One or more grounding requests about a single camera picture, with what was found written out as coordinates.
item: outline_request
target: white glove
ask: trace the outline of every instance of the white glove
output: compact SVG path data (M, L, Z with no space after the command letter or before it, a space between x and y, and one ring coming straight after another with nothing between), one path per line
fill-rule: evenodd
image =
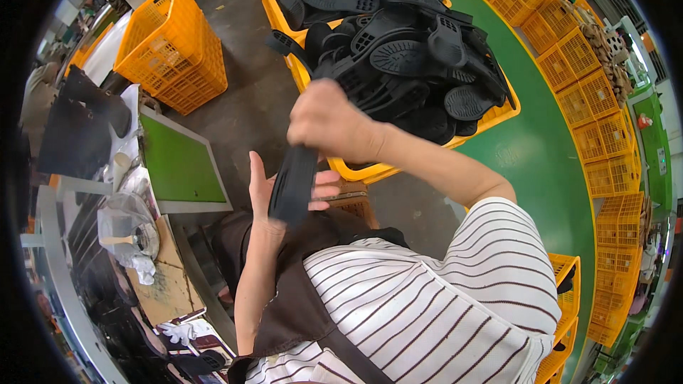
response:
M157 325L163 329L163 334L171 337L171 343L175 344L180 341L184 346L190 345L190 340L197 338L197 333L192 326L192 323L183 323L182 325L174 325L170 322L164 322Z

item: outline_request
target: paper cup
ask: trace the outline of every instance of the paper cup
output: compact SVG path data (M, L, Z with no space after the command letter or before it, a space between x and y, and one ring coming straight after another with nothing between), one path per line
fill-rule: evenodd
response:
M114 163L113 163L113 175L114 175L114 181L113 181L113 192L115 193L118 189L119 186L121 185L121 181L124 178L124 175L128 170L131 168L131 158L127 156L125 153L116 153L114 155Z

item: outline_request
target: cardboard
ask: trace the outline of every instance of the cardboard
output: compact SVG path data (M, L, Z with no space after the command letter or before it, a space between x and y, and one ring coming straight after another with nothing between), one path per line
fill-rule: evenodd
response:
M157 268L154 284L140 284L136 271L126 269L133 290L140 300L140 307L152 326L205 307L185 273L170 231L168 216L161 216L156 223L159 232L159 252L157 259L154 260Z

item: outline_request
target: hand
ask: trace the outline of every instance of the hand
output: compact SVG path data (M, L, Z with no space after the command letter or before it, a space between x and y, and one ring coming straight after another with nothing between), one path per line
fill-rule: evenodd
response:
M332 80L312 81L290 113L287 140L355 164L377 161L385 124L355 108Z
M252 198L252 209L254 211L253 226L259 230L265 230L272 235L283 235L286 228L285 223L268 217L270 194L272 193L272 186L275 184L275 177L277 175L266 179L263 161L255 151L249 152L249 159L252 162L252 180L249 182L249 196ZM341 176L332 170L318 172L316 174L316 186L311 192L311 197L316 199L336 196L339 194L339 187L328 184L335 183L340 178ZM308 204L308 210L325 210L329 207L330 204L323 201L311 201Z

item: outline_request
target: white striped shirt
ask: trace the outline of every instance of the white striped shirt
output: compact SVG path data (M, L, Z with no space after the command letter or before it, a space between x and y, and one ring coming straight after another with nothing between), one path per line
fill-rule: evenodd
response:
M470 210L443 260L372 238L304 268L339 330L397 383L533 383L561 315L534 220L502 198ZM306 380L361 382L316 342L247 372L248 384Z

